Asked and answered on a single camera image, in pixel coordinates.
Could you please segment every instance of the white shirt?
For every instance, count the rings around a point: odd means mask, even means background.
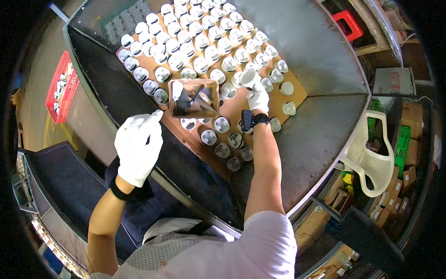
[[[138,248],[113,276],[91,278],[294,278],[296,253],[289,219],[263,211],[246,221],[237,241],[167,233]]]

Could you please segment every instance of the red label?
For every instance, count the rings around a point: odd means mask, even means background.
[[[390,73],[390,90],[398,91],[400,90],[400,73],[391,72]]]

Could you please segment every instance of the yellow floor marking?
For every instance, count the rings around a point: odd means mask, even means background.
[[[79,145],[77,142],[73,139],[72,132],[68,131],[68,128],[65,126],[64,123],[60,124],[60,127],[62,128],[63,132],[65,133],[66,138],[68,139],[68,142],[73,146],[74,150],[79,151]]]
[[[50,114],[46,115],[46,123],[45,123],[45,132],[43,134],[43,148],[47,148],[51,146],[51,140],[54,136],[54,122],[51,119]]]

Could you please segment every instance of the white plastic chair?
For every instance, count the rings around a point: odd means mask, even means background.
[[[383,139],[388,150],[388,156],[379,155],[366,148],[365,145],[368,141],[368,117],[381,120],[381,123],[383,124]],[[351,168],[359,175],[361,188],[364,194],[371,198],[381,195],[390,183],[395,162],[393,149],[387,139],[386,115],[382,112],[366,110],[361,119],[361,123],[359,124],[355,138],[346,148],[343,156],[339,160],[345,164],[345,167],[342,169],[338,164],[336,168],[343,171],[349,171],[349,168]],[[372,181],[374,187],[373,190],[367,188],[365,180],[366,175]]]

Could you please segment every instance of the electrical box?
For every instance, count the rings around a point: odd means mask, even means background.
[[[412,68],[376,69],[373,94],[416,95]]]

